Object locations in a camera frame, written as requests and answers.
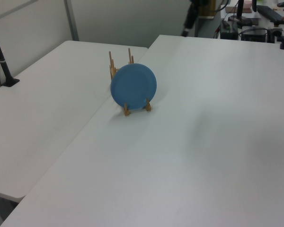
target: desk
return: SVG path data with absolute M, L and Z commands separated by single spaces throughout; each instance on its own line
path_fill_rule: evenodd
M 123 66 L 127 48 L 67 41 L 0 87 L 1 197 L 19 202 L 39 181 L 110 96 L 108 51 Z
M 284 227 L 284 50 L 161 35 L 139 63 L 152 111 L 107 99 L 2 227 Z
M 271 1 L 268 1 L 266 0 L 264 3 L 259 3 L 257 2 L 258 5 L 266 5 L 266 6 L 269 6 L 270 8 L 276 8 L 276 9 L 279 9 L 277 10 L 276 12 L 278 14 L 280 14 L 282 17 L 284 17 L 284 7 L 280 8 L 280 7 L 277 7 L 276 4 L 272 3 Z M 225 10 L 222 10 L 221 11 L 221 19 L 224 19 L 225 20 L 228 20 L 228 17 L 231 16 L 232 13 L 229 13 L 227 16 L 226 16 L 226 12 Z M 261 14 L 259 14 L 258 12 L 253 12 L 252 13 L 243 13 L 242 16 L 244 17 L 247 17 L 247 18 L 259 18 L 259 25 L 260 27 L 264 27 L 264 28 L 275 28 L 274 27 L 274 23 L 270 22 L 267 18 L 265 18 L 264 16 L 262 16 Z M 279 25 L 278 28 L 282 28 L 284 30 L 284 24 L 283 25 Z

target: tabletop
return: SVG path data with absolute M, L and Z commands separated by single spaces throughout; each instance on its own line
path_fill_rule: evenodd
M 2 227 L 284 227 L 284 50 L 161 35 L 139 63 L 152 111 L 107 99 Z
M 109 97 L 109 51 L 128 63 L 128 46 L 66 41 L 0 87 L 1 197 L 19 202 Z

